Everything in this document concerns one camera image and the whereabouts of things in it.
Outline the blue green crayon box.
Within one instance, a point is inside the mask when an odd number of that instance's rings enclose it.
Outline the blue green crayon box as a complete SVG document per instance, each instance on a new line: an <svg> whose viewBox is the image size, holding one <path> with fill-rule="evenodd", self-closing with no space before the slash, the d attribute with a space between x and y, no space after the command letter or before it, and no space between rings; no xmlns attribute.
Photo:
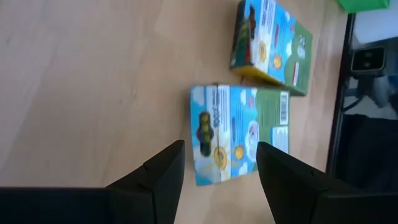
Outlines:
<svg viewBox="0 0 398 224"><path fill-rule="evenodd" d="M257 170L259 142L289 151L290 93L243 85L190 90L195 181L219 184Z"/></svg>
<svg viewBox="0 0 398 224"><path fill-rule="evenodd" d="M312 34L276 0L240 0L229 67L305 96L312 40Z"/></svg>

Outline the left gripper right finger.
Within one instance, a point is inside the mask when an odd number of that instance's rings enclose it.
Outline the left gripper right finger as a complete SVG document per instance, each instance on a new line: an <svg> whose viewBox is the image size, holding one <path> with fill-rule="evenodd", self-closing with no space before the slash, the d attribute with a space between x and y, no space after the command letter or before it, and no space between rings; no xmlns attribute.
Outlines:
<svg viewBox="0 0 398 224"><path fill-rule="evenodd" d="M357 189L266 142L256 162L275 224L398 224L398 193Z"/></svg>

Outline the green plastic basket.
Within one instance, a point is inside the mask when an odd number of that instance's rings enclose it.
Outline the green plastic basket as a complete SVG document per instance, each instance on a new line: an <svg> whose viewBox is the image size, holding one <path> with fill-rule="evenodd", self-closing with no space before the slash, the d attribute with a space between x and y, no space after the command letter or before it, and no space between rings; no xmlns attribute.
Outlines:
<svg viewBox="0 0 398 224"><path fill-rule="evenodd" d="M337 0L339 5L348 13L389 9L391 0Z"/></svg>

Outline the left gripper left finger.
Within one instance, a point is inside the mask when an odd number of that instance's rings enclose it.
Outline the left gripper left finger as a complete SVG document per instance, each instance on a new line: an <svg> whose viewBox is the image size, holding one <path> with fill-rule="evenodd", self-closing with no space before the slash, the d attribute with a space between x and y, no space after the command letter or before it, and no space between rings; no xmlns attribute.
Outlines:
<svg viewBox="0 0 398 224"><path fill-rule="evenodd" d="M0 187L0 224L174 224L185 171L177 140L106 187Z"/></svg>

